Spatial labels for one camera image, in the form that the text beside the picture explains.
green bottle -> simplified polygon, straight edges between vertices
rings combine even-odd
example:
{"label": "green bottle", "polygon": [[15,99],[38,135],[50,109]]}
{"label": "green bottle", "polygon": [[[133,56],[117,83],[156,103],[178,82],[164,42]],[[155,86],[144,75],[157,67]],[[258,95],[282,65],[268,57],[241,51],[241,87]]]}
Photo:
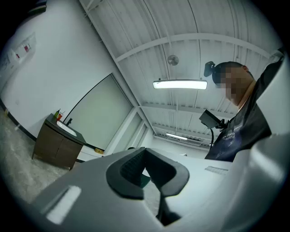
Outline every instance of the green bottle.
{"label": "green bottle", "polygon": [[55,117],[55,118],[58,117],[59,111],[60,111],[60,109],[59,109],[58,111],[55,112],[55,114],[54,114],[54,117]]}

sink cabinet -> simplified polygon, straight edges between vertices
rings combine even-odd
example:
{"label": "sink cabinet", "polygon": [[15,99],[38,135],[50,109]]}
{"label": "sink cabinet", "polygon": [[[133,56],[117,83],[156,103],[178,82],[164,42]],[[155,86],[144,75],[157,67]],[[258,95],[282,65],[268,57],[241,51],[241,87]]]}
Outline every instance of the sink cabinet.
{"label": "sink cabinet", "polygon": [[47,124],[43,124],[34,146],[34,155],[55,165],[73,168],[82,144],[58,133]]}

white corrugated ceiling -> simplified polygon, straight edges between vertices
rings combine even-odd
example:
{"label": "white corrugated ceiling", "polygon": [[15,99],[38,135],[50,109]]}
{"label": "white corrugated ceiling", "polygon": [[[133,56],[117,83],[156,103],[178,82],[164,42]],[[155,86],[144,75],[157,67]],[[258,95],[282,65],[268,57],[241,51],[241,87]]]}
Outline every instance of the white corrugated ceiling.
{"label": "white corrugated ceiling", "polygon": [[[210,131],[200,123],[200,109],[228,119],[237,108],[211,78],[206,90],[156,90],[153,81],[205,79],[208,61],[242,63],[258,79],[270,54],[281,46],[266,18],[247,1],[80,2],[160,136],[176,133],[208,145]],[[171,54],[178,56],[177,66],[167,63]]]}

ear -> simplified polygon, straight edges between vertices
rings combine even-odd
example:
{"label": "ear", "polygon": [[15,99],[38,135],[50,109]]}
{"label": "ear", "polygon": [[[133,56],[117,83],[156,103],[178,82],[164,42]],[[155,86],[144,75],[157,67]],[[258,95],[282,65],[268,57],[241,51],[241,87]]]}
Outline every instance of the ear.
{"label": "ear", "polygon": [[247,67],[246,65],[243,65],[242,68],[243,68],[245,71],[247,71],[247,72],[249,71],[249,69],[248,69],[248,67]]}

concrete floor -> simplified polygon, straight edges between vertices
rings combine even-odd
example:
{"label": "concrete floor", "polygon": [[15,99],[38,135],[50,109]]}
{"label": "concrete floor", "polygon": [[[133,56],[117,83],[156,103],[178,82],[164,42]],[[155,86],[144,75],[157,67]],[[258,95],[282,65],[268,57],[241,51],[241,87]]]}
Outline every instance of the concrete floor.
{"label": "concrete floor", "polygon": [[[66,174],[68,168],[31,159],[35,142],[6,117],[0,107],[0,171],[13,195],[30,203],[48,185]],[[144,187],[145,202],[157,215],[160,192],[150,181]]]}

